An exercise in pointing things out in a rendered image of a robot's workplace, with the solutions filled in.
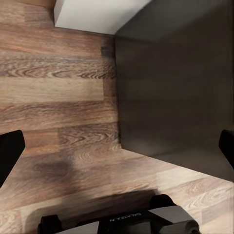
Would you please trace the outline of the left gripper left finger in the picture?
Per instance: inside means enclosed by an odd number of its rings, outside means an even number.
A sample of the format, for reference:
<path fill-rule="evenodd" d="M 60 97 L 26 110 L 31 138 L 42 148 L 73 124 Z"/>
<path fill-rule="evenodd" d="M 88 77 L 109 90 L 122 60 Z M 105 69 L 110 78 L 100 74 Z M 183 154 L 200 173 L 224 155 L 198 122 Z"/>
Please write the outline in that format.
<path fill-rule="evenodd" d="M 25 149 L 21 130 L 0 135 L 0 188 Z"/>

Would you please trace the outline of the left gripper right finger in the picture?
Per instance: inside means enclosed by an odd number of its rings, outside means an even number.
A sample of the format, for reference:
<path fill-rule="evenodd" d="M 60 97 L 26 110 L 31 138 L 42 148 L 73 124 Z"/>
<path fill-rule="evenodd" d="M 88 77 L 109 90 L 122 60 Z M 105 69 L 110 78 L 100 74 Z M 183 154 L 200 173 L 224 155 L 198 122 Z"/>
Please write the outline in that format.
<path fill-rule="evenodd" d="M 234 132 L 223 130 L 220 135 L 218 147 L 234 169 Z"/>

